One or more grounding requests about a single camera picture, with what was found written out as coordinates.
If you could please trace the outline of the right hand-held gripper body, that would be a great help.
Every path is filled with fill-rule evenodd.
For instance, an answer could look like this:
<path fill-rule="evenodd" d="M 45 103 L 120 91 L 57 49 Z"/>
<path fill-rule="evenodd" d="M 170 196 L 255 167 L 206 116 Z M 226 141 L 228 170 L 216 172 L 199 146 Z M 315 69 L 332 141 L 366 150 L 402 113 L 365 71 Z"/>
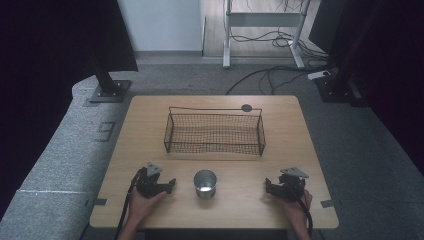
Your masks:
<path fill-rule="evenodd" d="M 289 202 L 300 199 L 304 195 L 306 178 L 308 175 L 297 167 L 282 169 L 279 176 L 280 197 Z"/>

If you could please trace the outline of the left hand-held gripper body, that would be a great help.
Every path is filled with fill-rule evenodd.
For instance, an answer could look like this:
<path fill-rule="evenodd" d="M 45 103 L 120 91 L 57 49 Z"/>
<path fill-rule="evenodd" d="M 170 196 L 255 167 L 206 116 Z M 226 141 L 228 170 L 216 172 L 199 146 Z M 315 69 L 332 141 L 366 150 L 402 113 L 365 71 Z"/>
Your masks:
<path fill-rule="evenodd" d="M 159 194 L 159 187 L 168 186 L 167 184 L 159 184 L 158 180 L 162 169 L 157 165 L 148 162 L 146 167 L 142 167 L 137 172 L 135 186 L 137 191 L 145 198 L 152 198 Z"/>

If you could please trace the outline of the silver metal cup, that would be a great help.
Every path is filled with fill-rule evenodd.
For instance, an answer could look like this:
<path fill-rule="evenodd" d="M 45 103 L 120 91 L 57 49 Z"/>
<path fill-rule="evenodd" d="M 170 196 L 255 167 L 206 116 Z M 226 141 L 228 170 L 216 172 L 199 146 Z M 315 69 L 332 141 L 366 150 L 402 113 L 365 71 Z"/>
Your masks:
<path fill-rule="evenodd" d="M 216 193 L 217 177 L 213 171 L 202 169 L 194 175 L 193 184 L 200 199 L 211 199 Z"/>

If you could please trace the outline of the black wire mesh basket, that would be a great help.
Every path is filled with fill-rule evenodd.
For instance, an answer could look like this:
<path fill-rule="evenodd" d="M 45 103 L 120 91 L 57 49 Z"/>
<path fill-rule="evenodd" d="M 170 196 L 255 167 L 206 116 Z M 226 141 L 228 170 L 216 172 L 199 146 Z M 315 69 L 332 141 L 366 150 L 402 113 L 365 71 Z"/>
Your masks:
<path fill-rule="evenodd" d="M 170 107 L 164 146 L 167 153 L 261 156 L 266 146 L 262 109 Z"/>

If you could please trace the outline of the person's left hand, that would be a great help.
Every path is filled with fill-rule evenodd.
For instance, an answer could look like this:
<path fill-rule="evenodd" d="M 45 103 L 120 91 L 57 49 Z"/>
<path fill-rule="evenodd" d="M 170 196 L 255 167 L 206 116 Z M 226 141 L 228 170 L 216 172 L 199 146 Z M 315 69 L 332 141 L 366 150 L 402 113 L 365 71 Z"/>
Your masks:
<path fill-rule="evenodd" d="M 152 198 L 145 198 L 137 190 L 130 197 L 127 225 L 140 226 L 157 203 L 166 197 L 166 192 L 160 192 Z"/>

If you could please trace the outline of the person's right hand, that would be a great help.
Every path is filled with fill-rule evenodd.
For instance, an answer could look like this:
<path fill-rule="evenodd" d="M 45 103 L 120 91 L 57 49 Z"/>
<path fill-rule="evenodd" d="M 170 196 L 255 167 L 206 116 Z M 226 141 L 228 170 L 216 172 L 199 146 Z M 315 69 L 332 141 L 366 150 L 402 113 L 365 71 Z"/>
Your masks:
<path fill-rule="evenodd" d="M 284 216 L 294 230 L 307 230 L 307 216 L 300 203 L 287 202 L 280 198 L 277 199 L 277 202 L 281 205 Z"/>

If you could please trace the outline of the grey tape floor marking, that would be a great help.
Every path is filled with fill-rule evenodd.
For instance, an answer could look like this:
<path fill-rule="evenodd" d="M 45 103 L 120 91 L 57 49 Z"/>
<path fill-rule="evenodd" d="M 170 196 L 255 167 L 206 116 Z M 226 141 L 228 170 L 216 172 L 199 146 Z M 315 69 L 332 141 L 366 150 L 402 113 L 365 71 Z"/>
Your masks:
<path fill-rule="evenodd" d="M 95 142 L 108 142 L 113 134 L 116 123 L 114 121 L 104 121 L 98 126 L 94 136 Z"/>

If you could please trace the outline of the black stand with dark base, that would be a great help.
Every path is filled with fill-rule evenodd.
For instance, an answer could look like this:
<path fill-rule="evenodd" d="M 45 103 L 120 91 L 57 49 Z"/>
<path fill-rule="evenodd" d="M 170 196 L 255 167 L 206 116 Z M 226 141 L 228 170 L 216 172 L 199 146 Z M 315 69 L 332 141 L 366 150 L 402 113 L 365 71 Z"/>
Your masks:
<path fill-rule="evenodd" d="M 321 0 L 309 39 L 328 56 L 337 72 L 317 80 L 324 102 L 352 101 L 349 80 L 366 33 L 369 0 Z"/>

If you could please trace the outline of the white power strip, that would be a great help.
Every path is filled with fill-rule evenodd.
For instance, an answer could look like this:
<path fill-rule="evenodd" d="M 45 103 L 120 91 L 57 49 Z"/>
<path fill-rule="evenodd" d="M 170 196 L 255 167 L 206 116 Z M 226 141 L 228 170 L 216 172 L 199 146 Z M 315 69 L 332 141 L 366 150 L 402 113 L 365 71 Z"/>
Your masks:
<path fill-rule="evenodd" d="M 323 78 L 323 77 L 327 77 L 330 76 L 331 73 L 328 70 L 324 70 L 324 71 L 319 71 L 319 72 L 314 72 L 314 73 L 310 73 L 307 75 L 308 80 L 314 80 L 314 79 L 319 79 L 319 78 Z"/>

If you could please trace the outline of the black curtain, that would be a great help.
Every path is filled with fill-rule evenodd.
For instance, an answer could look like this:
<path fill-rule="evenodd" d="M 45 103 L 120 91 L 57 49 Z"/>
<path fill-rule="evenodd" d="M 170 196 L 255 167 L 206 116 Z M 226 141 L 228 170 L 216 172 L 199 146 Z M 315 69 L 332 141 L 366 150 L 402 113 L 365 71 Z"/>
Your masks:
<path fill-rule="evenodd" d="M 73 86 L 137 65 L 118 0 L 0 0 L 0 220 Z"/>
<path fill-rule="evenodd" d="M 424 175 L 424 0 L 369 0 L 366 33 L 349 80 Z"/>

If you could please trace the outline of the black stand with base plate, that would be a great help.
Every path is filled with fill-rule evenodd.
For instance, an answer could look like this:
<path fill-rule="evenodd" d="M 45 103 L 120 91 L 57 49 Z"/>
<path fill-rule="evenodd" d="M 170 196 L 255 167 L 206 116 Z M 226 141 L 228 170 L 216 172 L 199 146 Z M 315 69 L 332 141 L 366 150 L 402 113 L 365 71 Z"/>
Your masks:
<path fill-rule="evenodd" d="M 113 80 L 102 66 L 93 50 L 89 51 L 89 62 L 98 81 L 90 103 L 121 103 L 131 86 L 130 80 Z"/>

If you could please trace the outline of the white metal stand frame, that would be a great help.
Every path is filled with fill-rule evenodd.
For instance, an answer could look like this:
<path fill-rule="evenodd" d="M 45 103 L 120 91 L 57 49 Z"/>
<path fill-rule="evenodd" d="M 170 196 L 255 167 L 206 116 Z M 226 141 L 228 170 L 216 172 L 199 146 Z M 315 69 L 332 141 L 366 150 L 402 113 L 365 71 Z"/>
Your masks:
<path fill-rule="evenodd" d="M 307 17 L 311 0 L 303 0 L 302 9 L 299 12 L 233 12 L 232 0 L 224 0 L 224 29 L 225 38 L 223 44 L 223 68 L 229 69 L 231 66 L 230 37 L 233 27 L 295 27 L 296 33 L 288 41 L 289 49 L 298 69 L 305 67 L 300 54 L 300 36 Z"/>

